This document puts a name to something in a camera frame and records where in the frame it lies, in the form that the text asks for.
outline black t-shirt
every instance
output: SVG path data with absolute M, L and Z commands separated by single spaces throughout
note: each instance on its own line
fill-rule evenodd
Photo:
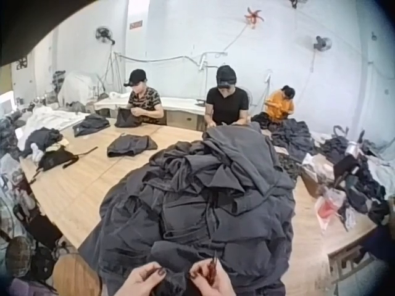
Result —
M 240 110 L 248 110 L 248 95 L 236 88 L 232 95 L 223 97 L 218 88 L 212 88 L 207 93 L 206 103 L 214 106 L 212 119 L 217 125 L 223 122 L 230 125 L 239 120 Z

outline person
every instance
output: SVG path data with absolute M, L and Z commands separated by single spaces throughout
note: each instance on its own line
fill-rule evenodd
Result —
M 202 296 L 236 296 L 230 278 L 217 260 L 216 275 L 212 286 L 209 285 L 209 265 L 212 259 L 206 259 L 195 263 L 189 277 Z M 131 271 L 123 286 L 115 296 L 150 296 L 151 291 L 166 276 L 166 270 L 156 262 L 151 262 Z
M 295 90 L 288 85 L 273 92 L 265 102 L 269 119 L 277 122 L 291 115 L 294 112 L 294 103 L 292 102 L 294 96 Z
M 208 128 L 217 125 L 245 125 L 248 118 L 247 92 L 236 87 L 236 73 L 228 65 L 217 70 L 217 87 L 207 93 L 204 119 Z
M 160 102 L 159 93 L 147 86 L 146 72 L 142 69 L 133 70 L 130 73 L 129 82 L 124 84 L 133 90 L 130 94 L 127 109 L 136 116 L 141 117 L 143 122 L 164 124 L 164 110 Z

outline bag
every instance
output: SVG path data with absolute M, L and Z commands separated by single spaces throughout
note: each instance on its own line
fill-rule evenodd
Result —
M 141 125 L 142 120 L 135 117 L 129 109 L 119 108 L 117 122 L 115 126 L 118 128 L 136 128 Z
M 36 173 L 32 177 L 29 184 L 33 184 L 36 181 L 36 177 L 41 171 L 48 171 L 51 168 L 57 167 L 58 165 L 61 165 L 63 163 L 65 163 L 65 165 L 63 165 L 63 168 L 67 168 L 70 165 L 72 165 L 73 163 L 76 163 L 78 161 L 78 159 L 80 159 L 80 156 L 89 154 L 92 151 L 96 150 L 97 148 L 98 147 L 96 146 L 95 148 L 93 148 L 85 153 L 76 154 L 76 155 L 67 151 L 65 149 L 65 146 L 61 146 L 59 149 L 57 149 L 55 151 L 45 152 L 44 156 L 39 161 Z

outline red sign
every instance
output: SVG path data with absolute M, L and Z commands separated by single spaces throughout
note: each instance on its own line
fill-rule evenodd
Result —
M 129 25 L 129 30 L 135 29 L 135 28 L 139 28 L 143 26 L 143 21 L 139 20 L 138 22 L 134 22 L 134 23 L 130 23 Z

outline camouflage shirt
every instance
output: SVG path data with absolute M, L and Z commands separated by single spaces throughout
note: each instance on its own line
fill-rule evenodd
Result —
M 132 91 L 129 97 L 128 104 L 132 108 L 142 108 L 147 111 L 155 111 L 155 106 L 161 104 L 159 93 L 150 87 L 147 87 L 146 93 L 143 97 L 138 97 L 138 95 Z M 165 119 L 151 118 L 147 116 L 142 116 L 142 121 L 145 123 L 151 123 L 154 125 L 165 125 Z

